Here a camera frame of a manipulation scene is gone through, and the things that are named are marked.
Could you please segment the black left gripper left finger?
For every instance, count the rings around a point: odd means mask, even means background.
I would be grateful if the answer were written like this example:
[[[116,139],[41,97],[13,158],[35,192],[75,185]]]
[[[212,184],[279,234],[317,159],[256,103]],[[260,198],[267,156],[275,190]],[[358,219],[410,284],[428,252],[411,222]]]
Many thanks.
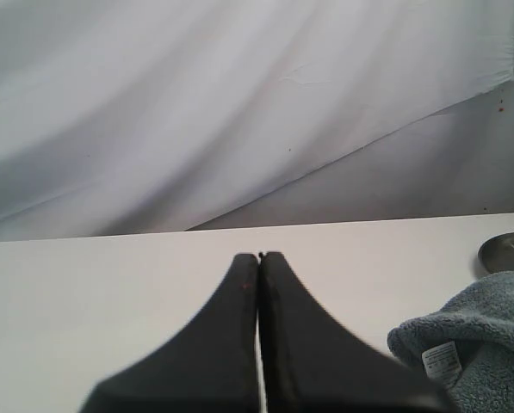
[[[83,412],[258,412],[258,259],[238,254],[214,294],[165,345],[101,381]]]

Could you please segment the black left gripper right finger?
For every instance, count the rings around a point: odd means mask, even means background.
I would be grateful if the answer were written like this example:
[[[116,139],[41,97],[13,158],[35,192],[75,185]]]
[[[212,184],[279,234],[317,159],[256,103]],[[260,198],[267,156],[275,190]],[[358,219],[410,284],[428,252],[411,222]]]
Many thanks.
[[[285,256],[260,256],[258,329],[269,412],[454,412],[438,384],[351,334]]]

